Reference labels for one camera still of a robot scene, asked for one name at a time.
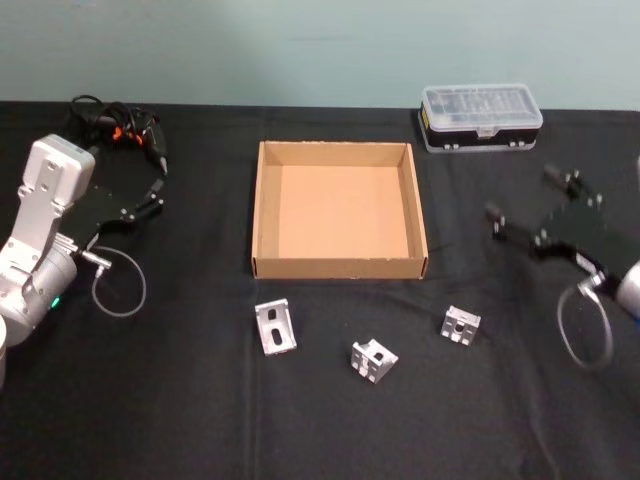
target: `black table surface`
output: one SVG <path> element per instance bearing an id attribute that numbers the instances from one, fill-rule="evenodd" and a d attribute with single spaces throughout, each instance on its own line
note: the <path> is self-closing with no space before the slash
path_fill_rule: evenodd
<path id="1" fill-rule="evenodd" d="M 606 220 L 640 238 L 640 115 L 545 111 L 532 151 L 439 156 L 422 147 L 410 110 L 157 110 L 171 153 L 166 208 L 102 240 L 140 262 L 147 304 L 130 320 L 102 314 L 82 268 L 61 306 L 9 350 L 0 478 L 640 478 L 636 325 L 607 304 L 613 362 L 579 369 L 555 309 L 583 275 L 495 243 L 483 219 L 492 199 L 535 225 L 563 201 L 540 180 L 554 162 L 580 169 L 604 194 Z M 61 104 L 0 104 L 5 236 L 30 145 L 63 116 Z M 253 279 L 262 139 L 410 142 L 426 279 Z M 107 158 L 102 184 L 125 194 L 146 185 L 141 156 Z M 107 275 L 121 295 L 139 293 L 132 275 Z M 253 308 L 282 297 L 298 348 L 267 358 Z M 452 304 L 482 316 L 470 347 L 439 335 Z M 601 327 L 589 318 L 573 323 L 574 340 L 597 353 Z M 400 358 L 377 385 L 349 365 L 351 344 L 370 338 Z"/>

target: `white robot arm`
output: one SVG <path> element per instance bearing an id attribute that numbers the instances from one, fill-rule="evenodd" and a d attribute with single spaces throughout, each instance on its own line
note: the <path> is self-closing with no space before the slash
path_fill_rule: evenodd
<path id="1" fill-rule="evenodd" d="M 31 147 L 18 189 L 18 215 L 0 251 L 0 387 L 6 346 L 22 342 L 40 323 L 75 278 L 74 259 L 97 264 L 97 275 L 111 266 L 58 233 L 62 217 L 84 195 L 94 166 L 91 153 L 57 135 Z"/>

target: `case lid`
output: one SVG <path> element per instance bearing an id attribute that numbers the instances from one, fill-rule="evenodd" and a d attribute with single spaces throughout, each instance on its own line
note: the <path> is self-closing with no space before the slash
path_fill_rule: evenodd
<path id="1" fill-rule="evenodd" d="M 422 104 L 436 132 L 475 130 L 490 138 L 500 130 L 542 126 L 540 109 L 523 84 L 426 87 Z"/>

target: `open cardboard box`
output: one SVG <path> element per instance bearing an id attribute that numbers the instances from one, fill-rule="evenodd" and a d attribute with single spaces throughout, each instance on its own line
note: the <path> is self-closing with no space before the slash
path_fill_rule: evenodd
<path id="1" fill-rule="evenodd" d="M 411 145 L 261 142 L 252 256 L 256 278 L 422 278 Z"/>

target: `clear plastic case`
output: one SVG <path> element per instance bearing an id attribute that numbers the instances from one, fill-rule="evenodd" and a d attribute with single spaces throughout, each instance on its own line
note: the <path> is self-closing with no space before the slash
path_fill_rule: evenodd
<path id="1" fill-rule="evenodd" d="M 419 115 L 427 149 L 528 150 L 542 114 L 523 84 L 426 87 Z"/>

